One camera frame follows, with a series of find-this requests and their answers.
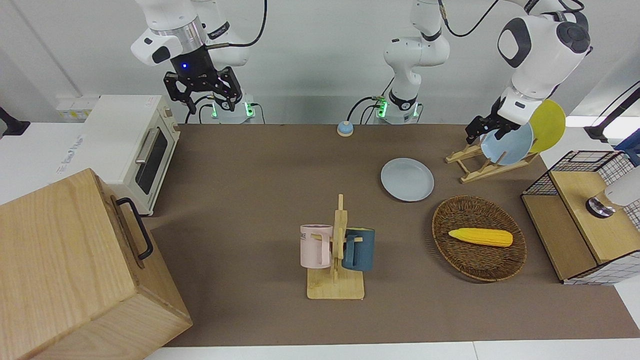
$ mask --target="blue mug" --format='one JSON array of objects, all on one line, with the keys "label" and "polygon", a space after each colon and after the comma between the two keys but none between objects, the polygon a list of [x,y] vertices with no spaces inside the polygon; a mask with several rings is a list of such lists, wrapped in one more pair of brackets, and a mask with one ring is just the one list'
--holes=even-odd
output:
[{"label": "blue mug", "polygon": [[[345,237],[342,267],[355,271],[371,270],[376,231],[364,227],[348,227]],[[362,241],[356,241],[357,238],[362,238]]]}]

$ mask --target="mug rack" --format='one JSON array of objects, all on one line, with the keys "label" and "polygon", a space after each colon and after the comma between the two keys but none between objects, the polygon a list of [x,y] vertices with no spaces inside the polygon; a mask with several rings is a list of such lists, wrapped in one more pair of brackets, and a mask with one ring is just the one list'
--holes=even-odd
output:
[{"label": "mug rack", "polygon": [[[347,219],[347,211],[344,209],[344,196],[339,194],[338,209],[335,210],[333,221],[333,236],[331,237],[331,267],[307,269],[307,297],[309,299],[364,299],[364,277],[362,272],[342,267]],[[355,241],[360,242],[362,238],[355,238]]]}]

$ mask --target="brown mat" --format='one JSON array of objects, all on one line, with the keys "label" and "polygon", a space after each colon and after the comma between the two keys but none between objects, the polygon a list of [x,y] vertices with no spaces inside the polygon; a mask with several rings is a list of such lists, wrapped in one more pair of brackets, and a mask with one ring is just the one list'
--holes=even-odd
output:
[{"label": "brown mat", "polygon": [[[146,218],[194,326],[169,346],[306,345],[640,336],[613,287],[559,284],[519,195],[532,165],[462,185],[443,157],[463,126],[184,126],[156,213]],[[414,158],[435,177],[425,200],[389,196],[380,170]],[[299,226],[333,221],[345,195],[349,225],[376,230],[364,300],[308,300]],[[507,211],[527,242],[516,276],[477,284],[435,248],[443,200],[475,195]]]}]

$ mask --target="corn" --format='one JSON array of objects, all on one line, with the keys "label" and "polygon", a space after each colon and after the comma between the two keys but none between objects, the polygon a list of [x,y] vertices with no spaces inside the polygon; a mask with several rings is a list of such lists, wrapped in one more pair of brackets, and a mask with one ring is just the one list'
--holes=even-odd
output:
[{"label": "corn", "polygon": [[513,243],[513,235],[509,231],[505,230],[463,227],[461,229],[449,231],[449,235],[458,240],[478,245],[507,247],[511,246]]}]

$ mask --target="wicker basket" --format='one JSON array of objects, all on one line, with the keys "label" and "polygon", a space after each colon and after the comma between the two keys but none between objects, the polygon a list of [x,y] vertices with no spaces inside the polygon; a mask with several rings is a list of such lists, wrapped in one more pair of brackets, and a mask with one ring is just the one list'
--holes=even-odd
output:
[{"label": "wicker basket", "polygon": [[[449,236],[450,230],[480,227],[509,231],[509,247],[476,245]],[[433,239],[443,257],[458,271],[482,281],[500,281],[517,274],[527,258],[527,245],[518,224],[498,205],[473,196],[456,196],[441,203],[433,215]]]}]

